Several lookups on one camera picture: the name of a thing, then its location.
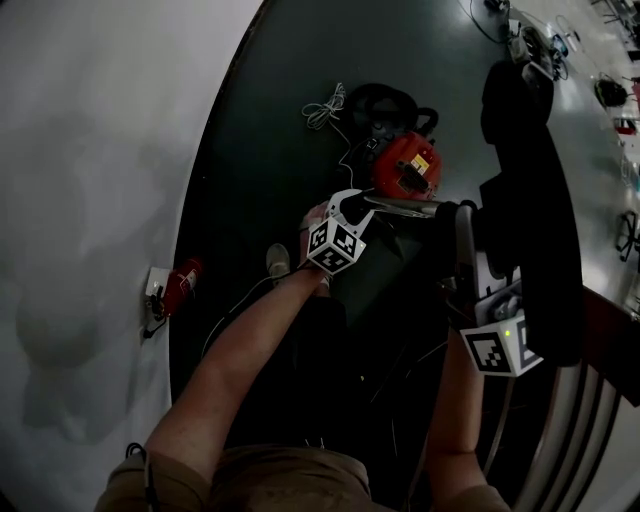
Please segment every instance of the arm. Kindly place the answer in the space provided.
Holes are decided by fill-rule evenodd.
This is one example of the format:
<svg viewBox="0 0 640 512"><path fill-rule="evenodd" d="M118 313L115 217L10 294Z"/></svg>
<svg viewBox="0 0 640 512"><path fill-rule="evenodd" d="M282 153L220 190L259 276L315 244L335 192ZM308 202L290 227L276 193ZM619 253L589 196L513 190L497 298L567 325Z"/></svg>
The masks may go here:
<svg viewBox="0 0 640 512"><path fill-rule="evenodd" d="M465 490L487 483L475 454L483 385L484 377L473 367L464 341L450 329L427 440L426 469L436 509Z"/></svg>
<svg viewBox="0 0 640 512"><path fill-rule="evenodd" d="M211 481L251 384L323 276L305 269L285 278L223 331L151 434L150 453L177 460Z"/></svg>

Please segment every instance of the sneaker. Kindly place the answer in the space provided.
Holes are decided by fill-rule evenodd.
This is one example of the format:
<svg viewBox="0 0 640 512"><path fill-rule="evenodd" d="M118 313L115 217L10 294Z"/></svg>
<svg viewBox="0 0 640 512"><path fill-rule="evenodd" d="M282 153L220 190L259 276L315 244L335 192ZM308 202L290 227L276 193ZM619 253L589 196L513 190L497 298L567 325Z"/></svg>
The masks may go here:
<svg viewBox="0 0 640 512"><path fill-rule="evenodd" d="M273 244L267 249L267 272L273 278L273 286L277 286L290 271L289 251L282 244Z"/></svg>

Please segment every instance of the dark floor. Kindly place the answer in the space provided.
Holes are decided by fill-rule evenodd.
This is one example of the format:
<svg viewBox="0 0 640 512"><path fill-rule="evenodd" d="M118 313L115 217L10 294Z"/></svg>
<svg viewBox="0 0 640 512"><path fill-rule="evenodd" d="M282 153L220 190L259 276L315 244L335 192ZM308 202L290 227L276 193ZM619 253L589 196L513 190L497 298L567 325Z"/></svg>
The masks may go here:
<svg viewBox="0 0 640 512"><path fill-rule="evenodd" d="M476 11L498 37L499 20ZM343 141L329 127L308 130L303 105L325 101L339 81L347 91L385 83L440 113L434 133L444 162L439 199L479 202L478 185L499 170L482 136L480 111L489 68L506 50L485 39L454 0L269 0L250 36L216 101L185 204L176 263L200 254L207 274L197 299L171 323L174 399L210 329L265 276L267 247L280 241L297 253L304 213L346 188L335 173ZM437 241L402 245L404 261L373 240L332 285L347 311L353 372L362 377L362 395L375 395L365 434L374 497L397 508L420 455L444 351L416 361L446 336L432 287ZM542 409L548 382L547 375L536 382ZM500 379L488 384L485 410L493 416L483 446L493 437L504 387ZM536 429L529 435L534 441ZM525 468L527 457L520 457Z"/></svg>

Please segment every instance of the white cord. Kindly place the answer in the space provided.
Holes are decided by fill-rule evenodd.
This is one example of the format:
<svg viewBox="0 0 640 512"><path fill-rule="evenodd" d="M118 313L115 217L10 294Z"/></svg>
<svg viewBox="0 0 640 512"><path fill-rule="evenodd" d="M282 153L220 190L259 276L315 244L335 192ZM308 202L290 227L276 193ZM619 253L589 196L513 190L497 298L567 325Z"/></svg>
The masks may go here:
<svg viewBox="0 0 640 512"><path fill-rule="evenodd" d="M251 288L251 290L249 290L247 292L247 294L244 297L242 297L240 299L240 301L235 306L233 306L226 315L224 315L220 320L218 320L218 323L216 325L213 326L213 329L211 329L211 332L209 333L209 336L207 336L207 340L204 342L204 345L202 346L202 353L200 354L200 360L202 360L204 358L204 354L207 351L207 346L209 345L209 340L211 339L211 336L213 336L213 333L216 332L216 329L220 326L220 324L224 321L224 319L227 318L228 315L233 313L238 308L238 306L240 306L240 304L242 304L245 300L247 300L249 295L251 295L253 293L253 291L258 286L260 286L262 283L264 283L265 281L269 281L271 279L282 279L283 277L285 277L285 276L277 276L277 277L276 276L269 276L269 277L265 277L264 279L260 279L260 281L258 281L256 284L254 284L253 288Z"/></svg>
<svg viewBox="0 0 640 512"><path fill-rule="evenodd" d="M333 92L331 98L329 98L329 101L323 104L309 103L302 107L301 112L302 115L307 118L307 128L309 128L310 130L320 130L325 124L329 123L331 127L335 131L337 131L345 140L348 149L338 162L338 165L349 169L349 173L351 174L349 184L351 185L351 188L353 188L353 169L349 165L344 163L344 159L347 158L347 156L349 156L349 153L351 152L351 142L349 142L349 139L347 139L345 134L342 133L338 129L338 127L331 122L332 119L335 119L336 121L340 120L340 118L336 115L336 112L344 108L344 100L346 99L346 97L347 91L345 90L344 85L342 85L342 83L338 83L336 85L336 90Z"/></svg>

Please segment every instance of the hand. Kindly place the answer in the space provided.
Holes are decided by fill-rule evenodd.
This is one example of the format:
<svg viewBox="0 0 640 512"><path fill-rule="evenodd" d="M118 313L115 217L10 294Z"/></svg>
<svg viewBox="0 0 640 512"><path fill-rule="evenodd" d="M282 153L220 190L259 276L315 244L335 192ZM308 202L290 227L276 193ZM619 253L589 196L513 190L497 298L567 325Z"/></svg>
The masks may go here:
<svg viewBox="0 0 640 512"><path fill-rule="evenodd" d="M329 201L316 205L304 216L300 225L300 264L307 260L307 247L309 247L309 228L322 224L327 211Z"/></svg>

